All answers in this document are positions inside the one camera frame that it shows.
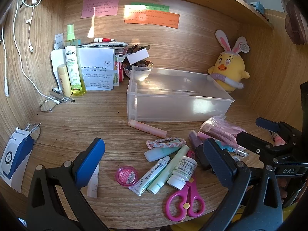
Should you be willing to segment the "right hand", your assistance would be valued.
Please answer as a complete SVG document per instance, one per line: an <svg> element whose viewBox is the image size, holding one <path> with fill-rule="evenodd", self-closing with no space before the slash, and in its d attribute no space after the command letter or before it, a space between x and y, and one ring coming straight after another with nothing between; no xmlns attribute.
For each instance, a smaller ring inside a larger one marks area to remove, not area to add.
<svg viewBox="0 0 308 231"><path fill-rule="evenodd" d="M289 179L288 178L277 178L279 190L280 190L280 196L281 196L281 202L284 202L284 199L287 198L288 193L285 191L285 187L287 186Z"/></svg>

